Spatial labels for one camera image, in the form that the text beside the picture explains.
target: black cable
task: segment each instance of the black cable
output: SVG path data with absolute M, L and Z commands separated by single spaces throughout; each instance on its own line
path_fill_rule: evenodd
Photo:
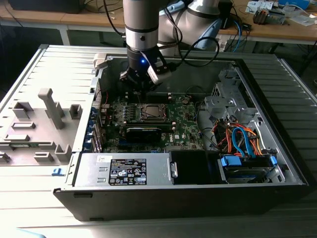
M 208 62 L 206 62 L 206 63 L 204 63 L 204 64 L 196 65 L 196 64 L 192 64 L 192 63 L 191 63 L 190 65 L 193 66 L 193 67 L 197 67 L 197 68 L 199 68 L 199 67 L 204 67 L 204 66 L 210 64 L 211 62 L 213 62 L 213 61 L 217 58 L 217 56 L 218 56 L 218 54 L 219 54 L 219 50 L 220 50 L 219 43 L 218 43 L 218 41 L 217 41 L 214 37 L 206 36 L 206 37 L 199 38 L 197 41 L 195 41 L 195 42 L 191 45 L 191 47 L 190 47 L 189 50 L 186 52 L 186 54 L 184 55 L 184 57 L 181 57 L 181 61 L 180 61 L 180 63 L 178 63 L 177 67 L 179 67 L 183 62 L 185 62 L 186 57 L 187 57 L 187 56 L 189 55 L 189 53 L 195 48 L 196 44 L 198 44 L 200 41 L 203 41 L 203 40 L 211 40 L 211 41 L 214 41 L 214 42 L 217 44 L 216 54 L 215 54 Z
M 107 14 L 107 17 L 108 17 L 108 20 L 109 20 L 109 23 L 110 23 L 111 27 L 113 28 L 113 30 L 115 31 L 115 33 L 117 33 L 119 36 L 124 36 L 125 33 L 119 32 L 119 31 L 117 30 L 117 28 L 114 26 L 114 24 L 113 24 L 113 22 L 112 22 L 112 20 L 111 20 L 111 18 L 110 18 L 109 12 L 108 12 L 106 0 L 103 0 L 103 2 L 104 2 L 105 11 L 106 11 L 106 14 Z
M 119 9 L 122 9 L 123 7 L 118 7 L 118 8 L 115 8 L 115 9 L 111 9 L 109 10 L 109 12 L 112 12 L 112 11 L 117 11 Z M 92 13 L 106 13 L 105 11 L 91 11 L 90 9 L 88 9 L 87 7 L 85 7 L 85 9 L 88 11 L 88 12 L 92 12 Z
M 3 5 L 5 7 L 5 9 L 7 10 L 7 12 L 13 17 L 13 19 L 23 28 L 22 24 L 12 15 L 12 13 L 8 10 L 8 8 L 5 5 L 5 2 L 3 2 Z
M 209 94 L 207 93 L 201 86 L 198 86 L 198 85 L 193 85 L 193 86 L 190 86 L 188 89 L 186 89 L 185 91 L 185 95 L 188 95 L 188 91 L 192 88 L 199 88 L 203 93 L 205 93 L 206 95 Z
M 183 33 L 182 31 L 179 29 L 179 27 L 176 25 L 174 19 L 173 19 L 173 16 L 172 14 L 170 13 L 170 11 L 165 8 L 164 9 L 164 13 L 167 17 L 167 19 L 169 20 L 169 22 L 173 25 L 173 30 L 175 30 L 175 36 L 176 36 L 176 44 L 179 45 L 182 41 L 183 41 Z
M 87 5 L 87 4 L 91 3 L 92 1 L 94 1 L 94 0 L 90 0 L 90 1 L 86 2 L 84 5 Z
M 242 22 L 242 19 L 241 19 L 240 16 L 238 16 L 237 10 L 236 10 L 236 8 L 235 8 L 234 6 L 232 6 L 232 9 L 234 10 L 235 14 L 233 14 L 233 13 L 230 13 L 230 14 L 231 14 L 231 15 L 234 15 L 234 16 L 237 18 L 237 22 L 238 22 L 240 28 L 242 29 L 242 23 L 243 23 L 243 22 Z M 232 45 L 233 42 L 234 42 L 234 40 L 235 40 L 236 37 L 238 36 L 238 34 L 239 34 L 239 29 L 237 29 L 237 34 L 234 36 L 233 40 L 232 40 L 231 43 L 227 46 L 227 48 L 224 50 L 224 52 L 227 52 L 229 48 L 230 48 L 230 51 L 232 51 L 232 47 L 235 47 L 235 46 L 238 44 L 238 43 L 236 43 L 234 46 Z
M 242 51 L 244 51 L 244 48 L 245 48 L 245 46 L 246 46 L 246 44 L 247 44 L 248 36 L 249 36 L 250 32 L 246 31 L 246 33 L 247 33 L 246 37 L 245 37 L 242 41 L 240 41 L 240 44 L 239 44 L 239 46 L 237 47 L 237 48 L 243 47 Z M 234 45 L 231 44 L 230 50 L 232 49 L 232 47 L 236 47 L 237 44 L 238 44 L 238 42 L 235 43 Z
M 103 5 L 100 6 L 100 7 L 98 7 L 98 13 L 105 13 L 105 11 L 100 11 L 100 9 L 103 8 L 103 7 L 104 7 Z M 115 8 L 115 9 L 111 9 L 111 10 L 109 10 L 109 12 L 117 11 L 117 10 L 119 10 L 119 9 L 121 9 L 121 8 L 123 8 L 123 7 L 121 6 L 121 7 Z

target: gray metal panel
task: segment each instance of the gray metal panel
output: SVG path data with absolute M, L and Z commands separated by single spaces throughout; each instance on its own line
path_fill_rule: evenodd
M 169 174 L 169 153 L 106 153 L 92 154 L 84 153 L 80 159 L 76 187 L 98 187 L 110 186 L 109 173 L 111 160 L 145 159 L 146 185 L 173 185 L 171 174 Z
M 93 82 L 93 58 L 95 53 L 87 53 L 85 50 L 77 51 L 75 57 L 71 57 L 74 48 L 68 48 L 66 53 L 61 52 L 60 47 L 40 48 L 25 70 L 21 73 L 7 97 L 0 106 L 0 141 L 7 134 L 28 134 L 30 142 L 54 141 L 65 150 L 67 145 L 73 148 L 79 119 L 71 119 L 69 108 L 71 105 L 81 105 L 83 109 L 90 111 L 86 102 L 93 97 L 90 88 Z M 41 88 L 51 88 L 53 100 L 59 102 L 64 111 L 62 118 L 65 123 L 63 130 L 56 130 L 52 120 L 46 116 L 46 106 L 38 97 Z M 32 129 L 13 129 L 12 123 L 17 122 L 13 107 L 17 102 L 28 102 L 34 109 L 28 112 L 30 121 L 35 123 Z M 49 164 L 67 164 L 60 162 L 55 155 L 55 148 L 19 148 L 6 150 L 2 147 L 11 160 L 3 165 L 39 165 L 33 156 L 35 152 L 50 152 L 54 158 Z
M 306 160 L 317 158 L 317 104 L 311 99 L 309 89 L 303 87 L 294 73 L 286 70 L 284 62 L 278 61 L 269 68 L 264 60 L 262 64 L 250 60 L 245 63 L 302 157 Z M 317 178 L 317 164 L 309 166 Z

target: table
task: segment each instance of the table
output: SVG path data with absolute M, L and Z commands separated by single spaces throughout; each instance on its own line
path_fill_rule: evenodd
M 99 6 L 102 5 L 101 0 L 98 0 Z M 20 26 L 12 17 L 12 15 L 21 23 L 23 27 L 36 28 L 52 28 L 60 32 L 64 45 L 70 45 L 68 31 L 82 30 L 82 31 L 100 31 L 113 32 L 107 17 L 104 14 L 92 13 L 83 10 L 80 14 L 67 14 L 60 12 L 39 12 L 39 11 L 16 11 L 11 8 L 6 0 L 0 1 L 0 23 L 2 25 Z M 307 44 L 312 45 L 317 40 L 317 26 L 302 26 L 289 19 L 284 25 L 256 25 L 253 24 L 252 14 L 245 13 L 245 8 L 248 0 L 234 0 L 234 5 L 238 15 L 243 19 L 243 22 L 251 24 L 252 30 L 248 36 L 249 41 L 260 42 L 276 42 L 276 43 L 291 43 L 291 44 Z M 118 8 L 122 3 L 112 7 Z M 96 11 L 95 2 L 90 3 L 89 7 Z M 308 11 L 317 11 L 317 7 L 310 7 Z M 112 14 L 115 19 L 114 25 L 120 30 L 124 31 L 123 9 L 115 11 Z M 220 30 L 218 38 L 221 41 L 232 39 L 237 34 L 234 26 L 226 30 Z

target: electronic equipment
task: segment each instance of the electronic equipment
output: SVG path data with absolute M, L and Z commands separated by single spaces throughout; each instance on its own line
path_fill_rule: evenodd
M 206 49 L 211 44 L 207 38 L 215 38 L 221 26 L 218 2 L 194 0 L 186 6 L 176 0 L 123 0 L 124 9 L 129 10 L 124 11 L 125 33 L 119 34 L 126 37 L 129 66 L 120 81 L 144 97 L 171 76 L 179 66 L 166 62 L 158 43 L 169 48 L 170 42 L 177 41 L 174 25 L 182 32 L 179 41 Z
M 60 11 L 70 14 L 79 13 L 85 0 L 8 0 L 14 10 Z
M 108 92 L 97 108 L 102 152 L 73 154 L 65 185 L 53 192 L 77 219 L 259 214 L 313 190 L 315 180 L 297 169 L 296 147 L 268 117 L 270 104 L 239 60 L 225 57 L 192 77 L 182 67 L 173 84 L 141 99 L 116 88 L 113 69 L 124 59 L 109 57 L 96 72 Z
M 219 18 L 222 20 L 221 29 L 227 29 L 230 27 L 230 12 L 232 9 L 231 0 L 220 0 L 218 4 L 220 11 Z

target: cable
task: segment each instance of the cable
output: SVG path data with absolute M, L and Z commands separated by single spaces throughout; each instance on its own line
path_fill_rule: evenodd
M 103 0 L 104 2 L 104 7 L 105 7 L 105 11 L 106 11 L 106 14 L 107 14 L 107 17 L 108 17 L 108 20 L 109 20 L 109 23 L 111 25 L 111 27 L 113 28 L 113 30 L 115 31 L 115 33 L 117 33 L 119 36 L 124 36 L 125 33 L 122 33 L 122 32 L 119 32 L 116 27 L 114 26 L 111 18 L 110 18 L 110 15 L 109 15 L 109 12 L 108 12 L 108 8 L 107 8 L 107 4 L 106 4 L 106 0 Z
M 98 96 L 98 94 L 101 92 L 101 88 L 98 90 L 98 92 L 95 94 L 96 97 Z
M 175 36 L 176 36 L 176 44 L 179 45 L 182 41 L 183 41 L 183 33 L 182 31 L 179 29 L 179 27 L 176 25 L 174 19 L 173 19 L 173 16 L 172 14 L 170 13 L 170 11 L 168 10 L 168 8 L 165 8 L 164 9 L 164 13 L 167 17 L 167 19 L 169 20 L 169 22 L 173 25 L 173 31 L 175 30 Z
M 238 23 L 242 24 L 242 19 L 240 16 L 238 16 L 238 13 L 237 13 L 237 10 L 234 6 L 232 6 L 232 9 L 234 10 L 235 12 L 235 16 L 237 17 L 237 20 L 238 20 Z
M 245 48 L 245 46 L 246 46 L 246 44 L 247 44 L 248 36 L 249 36 L 250 33 L 249 33 L 248 31 L 246 31 L 246 34 L 247 34 L 246 37 L 240 41 L 240 44 L 239 44 L 239 46 L 238 46 L 238 48 L 243 47 L 242 51 L 244 51 L 244 48 Z M 236 47 L 237 44 L 238 44 L 238 43 L 231 44 L 230 50 L 232 50 L 232 47 Z
M 5 7 L 5 9 L 7 10 L 7 12 L 13 17 L 13 19 L 23 28 L 22 24 L 13 16 L 13 14 L 8 10 L 8 8 L 6 7 L 5 2 L 3 2 L 3 5 Z
M 300 6 L 294 5 L 294 4 L 288 4 L 288 6 L 294 6 L 300 10 L 302 10 L 305 14 L 307 14 L 308 16 L 310 15 L 308 12 L 306 12 L 304 9 L 302 9 Z
M 86 2 L 84 5 L 87 5 L 87 4 L 91 3 L 92 1 L 94 1 L 94 0 L 90 0 L 90 1 Z
M 224 50 L 224 52 L 227 52 L 229 48 L 232 48 L 232 44 L 233 44 L 233 42 L 236 39 L 238 34 L 239 34 L 239 29 L 237 30 L 237 34 L 234 36 L 234 38 L 232 39 L 231 43 L 228 45 L 227 49 Z
M 239 26 L 239 23 L 238 23 L 238 22 L 236 22 L 236 21 L 233 21 L 233 22 L 237 25 L 237 27 L 238 27 L 238 29 L 239 29 L 239 39 L 238 39 L 238 44 L 236 45 L 236 48 L 234 48 L 234 50 L 233 50 L 233 52 L 235 52 L 235 51 L 237 50 L 237 48 L 238 48 L 239 44 L 240 44 L 240 40 L 241 40 L 241 35 L 242 35 L 242 32 L 241 32 L 241 28 L 240 28 L 240 26 Z
M 191 88 L 198 88 L 198 89 L 200 89 L 203 93 L 205 93 L 206 95 L 209 94 L 209 93 L 207 93 L 201 86 L 193 85 L 193 86 L 190 86 L 188 89 L 186 89 L 185 95 L 188 95 L 188 91 L 189 91 Z
M 211 143 L 211 145 L 212 145 L 215 149 L 217 149 L 217 148 L 216 148 L 216 144 L 215 144 L 208 136 L 206 136 L 206 135 L 203 134 L 202 132 L 200 132 L 200 134 L 201 134 L 204 138 L 206 138 L 206 139 Z
M 219 46 L 219 43 L 218 41 L 214 38 L 214 37 L 209 37 L 209 36 L 206 36 L 206 37 L 202 37 L 202 38 L 199 38 L 197 41 L 195 41 L 191 47 L 189 48 L 189 50 L 186 52 L 185 56 L 181 58 L 181 61 L 180 63 L 178 63 L 177 67 L 179 67 L 186 59 L 186 57 L 189 55 L 189 53 L 194 49 L 194 47 L 196 46 L 196 44 L 198 44 L 200 41 L 203 41 L 203 40 L 211 40 L 211 41 L 214 41 L 216 44 L 217 44 L 217 50 L 216 50 L 216 54 L 214 55 L 214 57 L 211 58 L 211 60 L 209 60 L 208 62 L 204 63 L 204 64 L 201 64 L 201 65 L 195 65 L 195 64 L 191 64 L 191 66 L 194 66 L 194 67 L 204 67 L 208 64 L 210 64 L 211 62 L 213 62 L 218 54 L 219 54 L 219 50 L 220 50 L 220 46 Z

